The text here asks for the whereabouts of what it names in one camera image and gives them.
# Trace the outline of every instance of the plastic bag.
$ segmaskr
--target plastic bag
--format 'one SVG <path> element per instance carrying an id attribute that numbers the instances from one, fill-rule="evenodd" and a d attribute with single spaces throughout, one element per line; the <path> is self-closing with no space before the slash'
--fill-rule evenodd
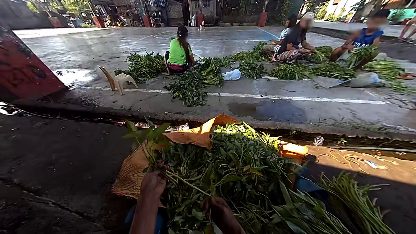
<path id="1" fill-rule="evenodd" d="M 241 77 L 241 72 L 239 69 L 235 68 L 233 71 L 227 73 L 221 73 L 223 75 L 224 80 L 239 80 Z"/>
<path id="2" fill-rule="evenodd" d="M 352 88 L 384 87 L 386 81 L 379 79 L 379 76 L 374 72 L 362 72 L 341 85 Z"/>

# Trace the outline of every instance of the white plastic chair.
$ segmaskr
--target white plastic chair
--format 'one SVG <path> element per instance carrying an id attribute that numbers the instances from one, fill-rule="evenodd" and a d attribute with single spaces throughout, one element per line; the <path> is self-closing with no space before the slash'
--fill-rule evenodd
<path id="1" fill-rule="evenodd" d="M 124 73 L 118 74 L 116 76 L 112 76 L 107 70 L 105 70 L 105 68 L 100 67 L 100 66 L 98 66 L 98 67 L 101 69 L 101 71 L 107 77 L 108 82 L 110 82 L 111 90 L 114 91 L 114 90 L 116 90 L 116 88 L 118 88 L 119 91 L 120 91 L 120 95 L 124 95 L 123 83 L 126 82 L 126 81 L 133 83 L 136 88 L 139 88 L 139 87 L 137 87 L 136 82 L 134 81 L 134 79 L 131 76 L 126 75 Z"/>

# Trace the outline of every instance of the burlap sack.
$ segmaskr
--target burlap sack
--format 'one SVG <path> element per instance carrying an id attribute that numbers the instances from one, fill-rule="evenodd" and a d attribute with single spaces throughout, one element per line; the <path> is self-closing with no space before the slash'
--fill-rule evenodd
<path id="1" fill-rule="evenodd" d="M 204 123 L 201 127 L 189 129 L 181 132 L 172 132 L 164 134 L 169 140 L 179 144 L 195 144 L 207 149 L 210 145 L 210 132 L 213 125 L 225 126 L 227 123 L 237 123 L 238 120 L 227 116 L 218 115 Z M 301 162 L 306 156 L 307 148 L 287 142 L 281 142 L 280 149 L 283 156 L 291 157 L 295 162 Z M 161 145 L 154 146 L 155 149 L 161 149 Z M 143 145 L 137 148 L 129 155 L 121 165 L 119 176 L 115 181 L 111 191 L 120 196 L 128 196 L 137 199 L 140 194 L 140 185 L 143 180 L 143 169 L 148 167 L 149 163 L 146 159 L 146 153 Z"/>

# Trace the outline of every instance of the woman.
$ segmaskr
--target woman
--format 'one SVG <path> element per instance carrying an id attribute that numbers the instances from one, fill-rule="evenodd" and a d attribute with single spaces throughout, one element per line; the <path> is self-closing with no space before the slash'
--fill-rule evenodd
<path id="1" fill-rule="evenodd" d="M 377 11 L 373 16 L 367 19 L 367 27 L 362 28 L 353 32 L 346 42 L 339 48 L 336 48 L 331 55 L 330 61 L 336 61 L 340 58 L 345 52 L 351 52 L 354 49 L 362 48 L 370 45 L 378 47 L 380 37 L 384 34 L 381 30 L 381 26 L 387 21 L 387 17 L 390 14 L 390 10 L 382 9 Z M 363 61 L 361 66 L 367 62 L 373 60 L 371 58 L 368 61 Z"/>
<path id="2" fill-rule="evenodd" d="M 168 75 L 184 73 L 190 65 L 195 63 L 188 38 L 188 29 L 185 26 L 178 27 L 178 38 L 171 40 L 169 51 L 165 53 L 165 64 Z"/>
<path id="3" fill-rule="evenodd" d="M 283 39 L 280 49 L 275 56 L 276 61 L 294 63 L 297 59 L 315 51 L 315 47 L 306 41 L 306 32 L 313 27 L 313 12 L 307 12 L 295 26 L 290 28 L 289 34 Z"/>
<path id="4" fill-rule="evenodd" d="M 286 28 L 283 29 L 282 33 L 280 34 L 280 39 L 279 40 L 270 39 L 270 42 L 276 44 L 275 54 L 272 57 L 272 62 L 276 61 L 275 57 L 277 56 L 277 52 L 280 49 L 280 45 L 282 44 L 283 39 L 288 35 L 290 28 L 296 24 L 296 20 L 297 20 L 297 16 L 295 14 L 291 14 L 286 20 L 286 24 L 285 24 Z"/>

